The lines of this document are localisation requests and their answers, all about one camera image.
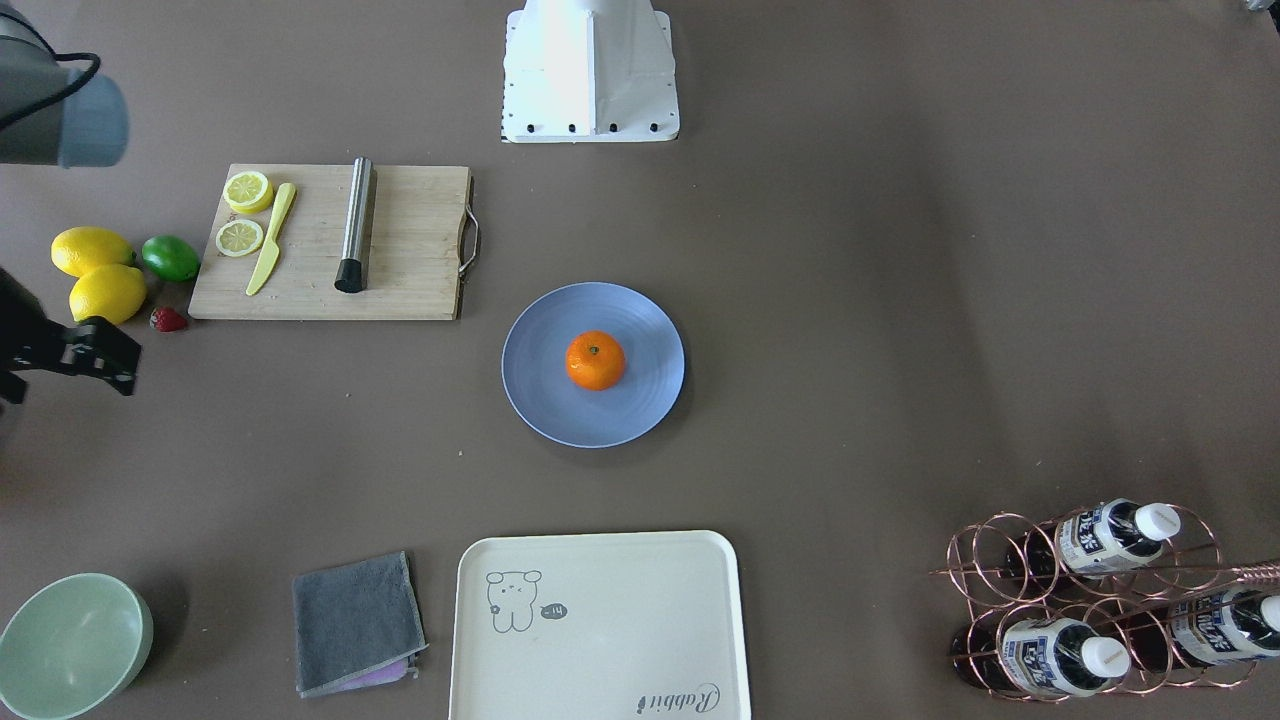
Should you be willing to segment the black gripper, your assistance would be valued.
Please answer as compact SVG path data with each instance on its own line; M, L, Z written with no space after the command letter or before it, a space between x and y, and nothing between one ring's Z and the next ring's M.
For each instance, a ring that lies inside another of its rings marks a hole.
M106 382L119 395L134 393L142 346L104 316L74 327L50 320L40 301L1 270L1 397L4 406L26 401L20 370L46 370Z

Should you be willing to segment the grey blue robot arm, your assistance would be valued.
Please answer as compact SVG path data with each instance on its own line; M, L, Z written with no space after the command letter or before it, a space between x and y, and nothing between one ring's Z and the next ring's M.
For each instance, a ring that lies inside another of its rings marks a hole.
M5 164L113 167L129 141L125 100L101 74L95 53L58 53L9 1L1 4L1 160ZM1 402L19 407L20 372L86 375L131 396L141 347L115 322L74 325L49 318L41 302L1 272Z

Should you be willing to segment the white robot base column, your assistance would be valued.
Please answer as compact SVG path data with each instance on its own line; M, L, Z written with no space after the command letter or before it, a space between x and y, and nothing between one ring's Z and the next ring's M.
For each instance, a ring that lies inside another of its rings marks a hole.
M503 70L507 143L680 135L671 19L649 1L526 1L506 18Z

